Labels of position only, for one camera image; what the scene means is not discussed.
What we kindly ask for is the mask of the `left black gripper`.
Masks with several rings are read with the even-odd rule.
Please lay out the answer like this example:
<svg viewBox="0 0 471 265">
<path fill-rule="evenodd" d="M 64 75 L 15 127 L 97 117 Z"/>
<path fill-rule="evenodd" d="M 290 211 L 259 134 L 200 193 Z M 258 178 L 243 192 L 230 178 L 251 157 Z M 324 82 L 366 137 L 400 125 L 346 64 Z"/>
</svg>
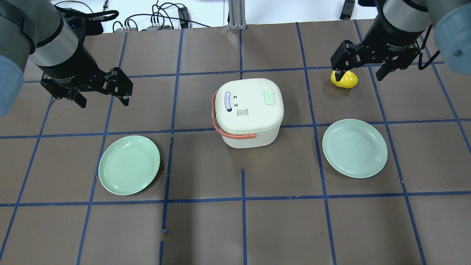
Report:
<svg viewBox="0 0 471 265">
<path fill-rule="evenodd" d="M 87 99 L 80 92 L 99 92 L 104 95 L 117 97 L 123 106 L 128 107 L 133 91 L 133 82 L 119 67 L 113 67 L 108 72 L 98 70 L 86 77 L 54 79 L 43 73 L 40 84 L 52 97 L 66 98 L 85 108 Z"/>
</svg>

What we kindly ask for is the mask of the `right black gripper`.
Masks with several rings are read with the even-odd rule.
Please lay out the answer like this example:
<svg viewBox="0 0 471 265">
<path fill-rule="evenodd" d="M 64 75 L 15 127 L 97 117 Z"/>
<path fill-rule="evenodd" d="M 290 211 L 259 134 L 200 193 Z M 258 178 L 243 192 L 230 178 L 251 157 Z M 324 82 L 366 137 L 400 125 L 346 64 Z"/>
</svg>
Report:
<svg viewBox="0 0 471 265">
<path fill-rule="evenodd" d="M 344 40 L 331 56 L 331 68 L 333 69 L 331 82 L 334 85 L 347 85 L 347 70 L 366 64 L 382 63 L 376 72 L 376 79 L 380 82 L 396 69 L 404 70 L 409 67 L 419 54 L 420 48 L 417 43 L 406 47 L 405 50 L 393 52 L 387 47 L 386 50 L 380 50 L 364 43 L 354 44 L 349 40 Z"/>
</svg>

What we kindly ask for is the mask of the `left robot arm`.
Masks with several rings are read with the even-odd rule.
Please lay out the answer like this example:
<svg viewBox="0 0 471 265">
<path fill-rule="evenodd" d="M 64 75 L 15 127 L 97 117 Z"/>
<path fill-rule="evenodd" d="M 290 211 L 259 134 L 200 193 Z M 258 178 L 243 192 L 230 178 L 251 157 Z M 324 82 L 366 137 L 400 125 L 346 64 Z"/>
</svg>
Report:
<svg viewBox="0 0 471 265">
<path fill-rule="evenodd" d="M 116 10 L 82 13 L 48 0 L 1 1 L 1 116 L 7 115 L 24 84 L 27 61 L 43 71 L 41 85 L 56 99 L 85 108 L 83 92 L 117 97 L 128 106 L 133 82 L 119 67 L 102 71 L 84 47 L 87 22 L 105 22 Z"/>
</svg>

